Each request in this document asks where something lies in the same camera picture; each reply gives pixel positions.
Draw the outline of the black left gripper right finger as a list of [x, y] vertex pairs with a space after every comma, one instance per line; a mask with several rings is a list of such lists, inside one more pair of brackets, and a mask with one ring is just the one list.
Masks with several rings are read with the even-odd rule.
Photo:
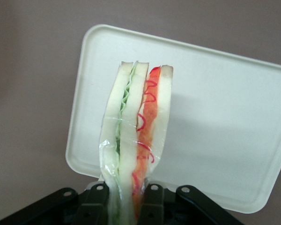
[[140, 225], [163, 225], [164, 188], [159, 184], [149, 184], [144, 192], [139, 215]]

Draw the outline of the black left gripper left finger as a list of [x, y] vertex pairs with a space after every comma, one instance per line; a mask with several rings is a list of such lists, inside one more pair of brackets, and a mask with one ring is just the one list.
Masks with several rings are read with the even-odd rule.
[[92, 182], [76, 212], [77, 225], [107, 225], [109, 188], [105, 182]]

